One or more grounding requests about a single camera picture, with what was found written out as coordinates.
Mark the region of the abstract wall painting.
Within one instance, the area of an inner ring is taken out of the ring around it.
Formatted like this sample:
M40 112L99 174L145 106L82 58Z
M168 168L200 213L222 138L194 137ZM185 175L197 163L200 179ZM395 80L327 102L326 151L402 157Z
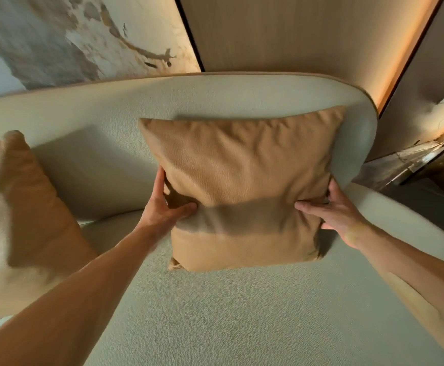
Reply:
M199 72L175 0L0 0L0 96Z

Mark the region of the person's right hand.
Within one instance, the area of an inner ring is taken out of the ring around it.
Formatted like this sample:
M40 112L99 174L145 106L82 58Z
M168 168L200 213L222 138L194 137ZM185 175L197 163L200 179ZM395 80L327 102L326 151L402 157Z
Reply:
M327 215L322 219L321 228L334 230L350 247L358 248L369 221L341 190L335 178L331 177L327 192Z

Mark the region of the person's left hand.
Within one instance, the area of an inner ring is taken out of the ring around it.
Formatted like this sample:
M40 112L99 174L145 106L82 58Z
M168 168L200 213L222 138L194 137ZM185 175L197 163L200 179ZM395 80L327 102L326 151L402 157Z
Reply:
M176 224L169 221L169 209L165 197L165 171L158 166L153 189L149 201L144 208L134 234L153 246L162 240Z

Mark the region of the person's right forearm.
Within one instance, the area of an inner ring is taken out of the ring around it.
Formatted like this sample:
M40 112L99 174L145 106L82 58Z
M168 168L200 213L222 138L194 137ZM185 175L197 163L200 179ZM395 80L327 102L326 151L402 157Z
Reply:
M368 223L353 225L346 237L378 272L404 281L444 320L444 261Z

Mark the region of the pale green upholstered sofa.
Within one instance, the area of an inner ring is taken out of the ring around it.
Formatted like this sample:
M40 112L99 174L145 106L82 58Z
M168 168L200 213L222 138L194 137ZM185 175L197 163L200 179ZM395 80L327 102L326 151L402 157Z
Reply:
M19 130L105 252L140 218L157 162L139 118L265 119L347 107L331 169L373 224L444 260L444 231L352 180L377 109L359 86L321 74L198 73L0 96L0 137ZM85 366L444 366L444 349L392 287L335 232L313 263L169 271L170 240L140 268Z

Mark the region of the glossy dark side table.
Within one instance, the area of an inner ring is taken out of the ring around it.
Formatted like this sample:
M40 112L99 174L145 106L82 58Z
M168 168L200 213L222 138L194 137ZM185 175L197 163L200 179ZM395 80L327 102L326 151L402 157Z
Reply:
M444 132L435 140L416 144L366 162L353 183L380 191L389 184L402 185L417 178L429 164L444 154Z

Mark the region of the tan and cream cushion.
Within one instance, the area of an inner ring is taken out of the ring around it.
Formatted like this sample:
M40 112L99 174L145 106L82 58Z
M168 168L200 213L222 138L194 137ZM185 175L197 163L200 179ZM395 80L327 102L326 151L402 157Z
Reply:
M0 137L0 319L98 257L19 131Z

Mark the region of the person's left forearm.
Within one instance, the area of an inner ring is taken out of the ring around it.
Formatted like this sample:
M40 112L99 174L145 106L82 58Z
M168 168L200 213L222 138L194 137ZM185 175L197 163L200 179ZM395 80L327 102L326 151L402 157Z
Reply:
M149 253L142 226L0 326L0 366L83 366Z

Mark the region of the tan leather cushion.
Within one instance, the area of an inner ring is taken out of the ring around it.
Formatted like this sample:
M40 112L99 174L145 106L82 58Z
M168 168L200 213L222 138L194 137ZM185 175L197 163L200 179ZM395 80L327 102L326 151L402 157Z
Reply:
M320 219L345 106L270 119L140 118L164 169L171 208L196 203L171 231L170 270L207 272L318 260Z

